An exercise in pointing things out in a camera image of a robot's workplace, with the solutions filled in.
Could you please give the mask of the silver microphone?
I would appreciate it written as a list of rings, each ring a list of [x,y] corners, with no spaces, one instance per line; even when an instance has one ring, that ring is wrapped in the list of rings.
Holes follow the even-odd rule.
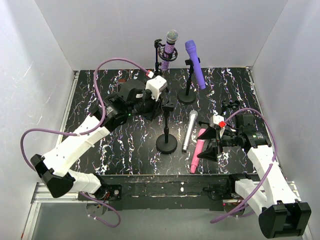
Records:
[[[182,152],[184,153],[188,150],[197,117],[198,117],[198,112],[196,110],[191,110],[188,116],[187,129],[186,129],[184,140],[182,143]]]

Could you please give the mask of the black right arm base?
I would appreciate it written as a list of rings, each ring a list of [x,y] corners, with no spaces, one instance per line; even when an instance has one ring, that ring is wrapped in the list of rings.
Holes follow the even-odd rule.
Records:
[[[239,178],[235,174],[212,176],[202,190],[208,194],[212,200],[239,199],[240,196],[235,191],[235,182]]]

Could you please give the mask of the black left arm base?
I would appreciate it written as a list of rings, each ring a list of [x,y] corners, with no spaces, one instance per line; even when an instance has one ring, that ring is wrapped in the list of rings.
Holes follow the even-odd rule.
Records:
[[[100,181],[101,186],[95,192],[95,197],[102,201],[120,201],[122,199],[122,185]]]

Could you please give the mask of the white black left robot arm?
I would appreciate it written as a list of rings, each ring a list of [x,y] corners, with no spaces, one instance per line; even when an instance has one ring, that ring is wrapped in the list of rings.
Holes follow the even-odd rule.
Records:
[[[71,136],[44,155],[35,154],[30,162],[52,197],[60,198],[75,191],[103,199],[108,192],[104,180],[95,173],[73,171],[72,165],[130,116],[155,119],[161,113],[161,93],[167,86],[161,76],[146,83],[140,80],[122,83],[119,91],[107,95]]]

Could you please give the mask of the purple glitter microphone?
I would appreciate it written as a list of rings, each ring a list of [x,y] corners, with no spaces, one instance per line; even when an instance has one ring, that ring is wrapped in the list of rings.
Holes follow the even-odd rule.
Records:
[[[170,62],[177,59],[178,51],[175,48],[175,43],[178,39],[178,32],[174,29],[170,30],[166,35],[166,43],[161,52],[161,70],[166,71],[169,68]]]

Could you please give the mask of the purple plastic microphone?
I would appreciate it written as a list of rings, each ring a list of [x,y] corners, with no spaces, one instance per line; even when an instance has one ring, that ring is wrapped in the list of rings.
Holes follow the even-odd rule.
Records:
[[[193,64],[193,71],[197,80],[197,84],[201,90],[206,88],[205,78],[202,73],[201,65],[199,62],[197,47],[193,40],[188,40],[185,42],[185,50],[189,55],[189,59]]]

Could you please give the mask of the black round-base stand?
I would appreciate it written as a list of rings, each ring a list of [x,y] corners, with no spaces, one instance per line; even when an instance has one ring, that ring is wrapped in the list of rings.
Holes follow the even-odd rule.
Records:
[[[156,149],[161,154],[172,154],[178,146],[178,141],[175,136],[169,133],[168,120],[170,113],[174,110],[174,105],[171,102],[167,102],[162,105],[163,117],[164,117],[164,133],[160,135],[156,140]]]
[[[186,81],[186,87],[185,87],[185,89],[181,89],[177,93],[177,99],[180,103],[189,105],[189,104],[192,104],[196,100],[196,94],[194,91],[191,90],[192,76],[194,73],[194,65],[193,65],[193,61],[191,59],[185,60],[185,65],[189,66],[189,75],[188,75],[188,79]]]

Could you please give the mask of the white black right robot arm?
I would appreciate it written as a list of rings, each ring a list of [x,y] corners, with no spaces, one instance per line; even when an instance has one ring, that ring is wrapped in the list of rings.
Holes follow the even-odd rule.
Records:
[[[250,113],[235,115],[235,129],[226,130],[223,116],[211,117],[208,128],[199,133],[199,140],[209,140],[206,150],[197,154],[200,159],[215,161],[224,147],[240,147],[256,169],[260,182],[245,173],[229,176],[231,194],[237,194],[258,216],[262,234],[267,239],[302,236],[312,210],[288,185],[279,164],[277,151],[264,132],[257,131]]]

